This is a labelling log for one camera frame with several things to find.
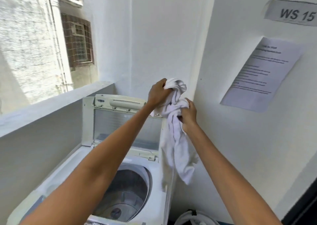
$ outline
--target top-loading washing machine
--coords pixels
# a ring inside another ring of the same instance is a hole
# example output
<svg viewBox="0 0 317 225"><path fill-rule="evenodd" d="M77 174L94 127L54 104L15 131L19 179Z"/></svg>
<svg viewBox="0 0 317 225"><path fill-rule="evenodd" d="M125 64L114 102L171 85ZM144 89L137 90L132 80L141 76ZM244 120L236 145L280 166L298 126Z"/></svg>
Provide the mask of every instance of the top-loading washing machine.
<svg viewBox="0 0 317 225"><path fill-rule="evenodd" d="M145 103L143 99L120 95L100 94L83 98L81 144L18 205L9 216L7 225L19 224L34 211L94 147ZM161 144L167 135L165 125L166 120L162 117L147 118L86 225L167 224L176 173L162 159Z"/></svg>

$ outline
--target person's left arm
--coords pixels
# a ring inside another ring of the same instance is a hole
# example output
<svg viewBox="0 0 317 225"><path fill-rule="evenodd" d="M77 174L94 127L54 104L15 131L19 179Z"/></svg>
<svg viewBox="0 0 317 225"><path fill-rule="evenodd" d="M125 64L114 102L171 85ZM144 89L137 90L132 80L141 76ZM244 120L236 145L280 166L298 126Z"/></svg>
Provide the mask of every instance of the person's left arm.
<svg viewBox="0 0 317 225"><path fill-rule="evenodd" d="M84 224L101 201L145 120L171 93L163 88L165 82L162 79L153 85L145 106L94 148L21 225Z"/></svg>

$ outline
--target white towel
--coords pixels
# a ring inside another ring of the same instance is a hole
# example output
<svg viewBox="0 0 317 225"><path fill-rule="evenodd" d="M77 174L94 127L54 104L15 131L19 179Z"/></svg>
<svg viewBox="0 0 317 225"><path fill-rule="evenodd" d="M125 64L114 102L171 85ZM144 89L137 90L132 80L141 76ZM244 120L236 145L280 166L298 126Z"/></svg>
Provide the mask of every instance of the white towel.
<svg viewBox="0 0 317 225"><path fill-rule="evenodd" d="M189 139L178 119L178 116L181 116L181 108L189 107L185 99L179 99L187 88L182 80L175 78L166 81L164 89L169 88L174 91L168 96L165 103L155 109L151 115L160 114L167 118L169 136L162 145L165 160L170 167L176 168L180 178L188 185L193 176L194 164L198 161L198 155L192 145L189 145Z"/></svg>

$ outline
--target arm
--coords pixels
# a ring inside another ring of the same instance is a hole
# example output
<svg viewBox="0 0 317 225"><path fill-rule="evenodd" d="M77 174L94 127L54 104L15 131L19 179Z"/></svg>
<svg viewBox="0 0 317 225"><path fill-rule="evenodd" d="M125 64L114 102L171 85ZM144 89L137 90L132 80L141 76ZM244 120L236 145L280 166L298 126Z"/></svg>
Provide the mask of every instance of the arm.
<svg viewBox="0 0 317 225"><path fill-rule="evenodd" d="M84 224L101 201L150 113L165 101L166 79L152 86L147 104L94 148L22 225Z"/></svg>
<svg viewBox="0 0 317 225"><path fill-rule="evenodd" d="M268 204L218 151L196 122L196 108L182 109L183 129L188 134L235 225L281 225Z"/></svg>

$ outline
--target ws 15 sign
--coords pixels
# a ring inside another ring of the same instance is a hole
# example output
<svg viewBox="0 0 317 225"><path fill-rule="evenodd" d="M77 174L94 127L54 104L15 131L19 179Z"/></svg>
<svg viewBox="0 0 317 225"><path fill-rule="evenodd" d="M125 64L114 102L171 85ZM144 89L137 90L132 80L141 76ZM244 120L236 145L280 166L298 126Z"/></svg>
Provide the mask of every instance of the ws 15 sign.
<svg viewBox="0 0 317 225"><path fill-rule="evenodd" d="M287 0L272 0L265 19L307 26L317 26L317 4Z"/></svg>

